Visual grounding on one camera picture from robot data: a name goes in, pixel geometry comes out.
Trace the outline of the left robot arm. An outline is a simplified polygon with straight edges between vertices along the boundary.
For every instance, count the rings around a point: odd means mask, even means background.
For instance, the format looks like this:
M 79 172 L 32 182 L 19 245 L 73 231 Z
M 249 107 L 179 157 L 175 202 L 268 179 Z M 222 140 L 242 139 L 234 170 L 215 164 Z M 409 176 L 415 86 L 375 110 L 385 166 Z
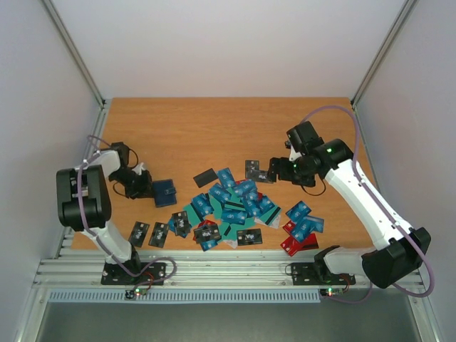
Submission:
M 97 149 L 74 168 L 56 173 L 58 218 L 97 246 L 105 254 L 107 265 L 118 267 L 118 275 L 128 284 L 143 277 L 135 247 L 112 222 L 112 206 L 107 181 L 124 186 L 130 199 L 152 198 L 152 177 L 142 162 L 129 166 L 130 149 L 118 144 Z

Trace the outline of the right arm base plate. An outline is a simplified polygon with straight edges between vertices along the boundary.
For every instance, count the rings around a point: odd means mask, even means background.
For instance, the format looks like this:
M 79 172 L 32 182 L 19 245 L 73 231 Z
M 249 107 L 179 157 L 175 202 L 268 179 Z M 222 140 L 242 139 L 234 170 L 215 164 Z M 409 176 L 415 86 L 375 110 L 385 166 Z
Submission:
M 325 267 L 308 262 L 291 264 L 291 278 L 294 286 L 310 285 L 355 285 L 355 276 L 349 274 L 332 274 Z

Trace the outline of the dark blue card holder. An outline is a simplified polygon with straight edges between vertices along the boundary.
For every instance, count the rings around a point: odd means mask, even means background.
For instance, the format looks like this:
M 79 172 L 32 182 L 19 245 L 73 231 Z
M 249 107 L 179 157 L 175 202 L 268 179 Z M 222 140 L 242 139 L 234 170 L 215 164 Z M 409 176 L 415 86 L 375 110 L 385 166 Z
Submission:
M 177 204 L 177 190 L 171 179 L 154 181 L 152 188 L 154 190 L 154 202 L 157 208 Z

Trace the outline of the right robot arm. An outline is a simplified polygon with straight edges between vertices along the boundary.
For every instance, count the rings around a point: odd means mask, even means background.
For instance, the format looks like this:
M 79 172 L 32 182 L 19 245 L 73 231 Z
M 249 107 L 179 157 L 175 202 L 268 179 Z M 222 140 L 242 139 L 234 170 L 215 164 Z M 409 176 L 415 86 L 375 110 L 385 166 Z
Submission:
M 378 288 L 393 286 L 423 265 L 431 243 L 426 228 L 415 229 L 381 196 L 356 161 L 357 152 L 341 139 L 324 142 L 309 121 L 287 131 L 288 157 L 273 157 L 268 177 L 301 187 L 320 178 L 345 200 L 365 227 L 371 249 L 334 245 L 314 257 L 314 273 L 322 282 L 339 274 L 365 276 Z

